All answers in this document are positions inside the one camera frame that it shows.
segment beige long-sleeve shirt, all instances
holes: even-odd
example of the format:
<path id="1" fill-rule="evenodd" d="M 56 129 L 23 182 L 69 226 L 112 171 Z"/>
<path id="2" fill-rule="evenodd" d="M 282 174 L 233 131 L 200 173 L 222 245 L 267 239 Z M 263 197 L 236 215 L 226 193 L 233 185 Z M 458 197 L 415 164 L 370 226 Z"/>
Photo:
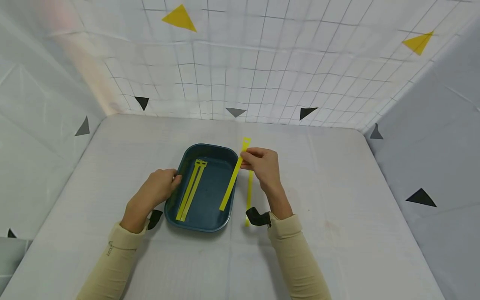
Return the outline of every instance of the beige long-sleeve shirt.
<path id="1" fill-rule="evenodd" d="M 279 220 L 270 213 L 268 237 L 275 249 L 283 279 L 294 300 L 331 300 L 322 272 L 305 240 L 297 215 Z M 88 276 L 77 300 L 120 299 L 134 262 L 135 251 L 146 232 L 131 233 L 117 223 L 108 246 Z"/>

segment dark blue tray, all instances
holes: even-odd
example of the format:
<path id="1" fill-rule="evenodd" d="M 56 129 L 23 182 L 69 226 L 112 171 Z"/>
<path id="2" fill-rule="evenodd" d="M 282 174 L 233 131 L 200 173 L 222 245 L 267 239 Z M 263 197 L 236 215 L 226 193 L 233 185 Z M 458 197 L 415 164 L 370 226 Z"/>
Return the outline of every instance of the dark blue tray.
<path id="1" fill-rule="evenodd" d="M 175 218 L 197 159 L 206 161 L 207 166 L 185 221 L 177 221 Z M 221 146 L 195 144 L 188 148 L 178 168 L 178 174 L 182 175 L 181 184 L 165 203 L 167 221 L 177 227 L 204 232 L 214 232 L 225 226 L 230 219 L 236 182 L 225 210 L 221 211 L 219 207 L 237 160 L 238 156 L 232 149 Z"/>

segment left hand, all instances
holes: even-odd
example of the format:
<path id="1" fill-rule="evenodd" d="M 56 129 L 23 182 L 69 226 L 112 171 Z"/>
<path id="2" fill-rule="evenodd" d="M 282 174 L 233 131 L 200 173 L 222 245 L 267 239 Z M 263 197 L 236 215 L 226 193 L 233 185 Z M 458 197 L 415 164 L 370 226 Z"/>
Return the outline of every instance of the left hand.
<path id="1" fill-rule="evenodd" d="M 150 174 L 128 202 L 120 226 L 132 233 L 142 232 L 148 214 L 167 200 L 180 182 L 181 175 L 175 169 L 158 169 Z"/>

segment black triangle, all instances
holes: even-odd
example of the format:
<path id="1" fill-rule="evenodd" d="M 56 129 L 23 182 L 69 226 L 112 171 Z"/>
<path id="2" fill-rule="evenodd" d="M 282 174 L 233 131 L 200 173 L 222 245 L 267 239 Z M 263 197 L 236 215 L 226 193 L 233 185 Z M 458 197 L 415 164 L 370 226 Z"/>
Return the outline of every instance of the black triangle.
<path id="1" fill-rule="evenodd" d="M 228 110 L 229 113 L 232 114 L 235 118 L 247 111 L 246 109 L 240 109 L 240 108 L 225 108 Z"/>
<path id="2" fill-rule="evenodd" d="M 317 108 L 300 108 L 300 120 L 310 115 Z"/>
<path id="3" fill-rule="evenodd" d="M 88 117 L 85 117 L 84 122 L 82 123 L 80 128 L 77 130 L 77 133 L 75 134 L 75 136 L 89 134 L 89 133 L 90 133 L 90 129 L 88 128 Z"/>
<path id="4" fill-rule="evenodd" d="M 370 138 L 375 139 L 375 140 L 383 140 L 384 139 L 384 137 L 382 137 L 382 135 L 378 131 L 378 124 L 377 123 L 375 123 L 375 128 L 373 129 L 372 134 L 370 134 Z"/>
<path id="5" fill-rule="evenodd" d="M 410 198 L 407 199 L 407 201 L 437 207 L 437 205 L 435 205 L 433 200 L 423 189 L 416 191 L 415 194 L 411 195 Z"/>
<path id="6" fill-rule="evenodd" d="M 9 238 L 14 238 L 14 239 L 17 238 L 17 236 L 13 233 L 13 231 L 12 231 L 11 228 L 8 229 L 7 237 L 9 237 Z"/>
<path id="7" fill-rule="evenodd" d="M 150 98 L 135 97 L 135 99 L 137 99 L 138 104 L 140 104 L 140 106 L 142 107 L 142 109 L 145 111 L 145 108 L 147 107 L 147 104 L 148 104 L 148 100 L 149 100 Z"/>

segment white backdrop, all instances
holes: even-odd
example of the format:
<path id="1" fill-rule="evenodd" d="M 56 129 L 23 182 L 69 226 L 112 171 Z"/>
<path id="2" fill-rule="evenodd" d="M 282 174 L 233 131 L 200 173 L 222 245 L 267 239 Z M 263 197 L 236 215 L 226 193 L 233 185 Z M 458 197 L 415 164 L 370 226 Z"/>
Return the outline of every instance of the white backdrop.
<path id="1" fill-rule="evenodd" d="M 9 230 L 19 239 L 35 237 L 105 117 L 79 74 L 66 71 L 62 52 L 26 25 L 22 11 L 31 7 L 17 4 L 25 1 L 0 2 L 2 262 L 11 256 L 5 249 L 11 241 L 2 237 Z M 85 120 L 88 130 L 78 133 Z M 3 266 L 0 276 L 11 275 Z"/>
<path id="2" fill-rule="evenodd" d="M 122 113 L 365 131 L 476 15 L 460 0 L 72 0 Z M 183 4 L 197 32 L 162 21 Z M 434 31 L 419 56 L 402 41 Z M 143 111 L 135 96 L 150 99 Z M 238 117 L 225 108 L 245 109 Z M 300 119 L 301 108 L 318 108 Z"/>

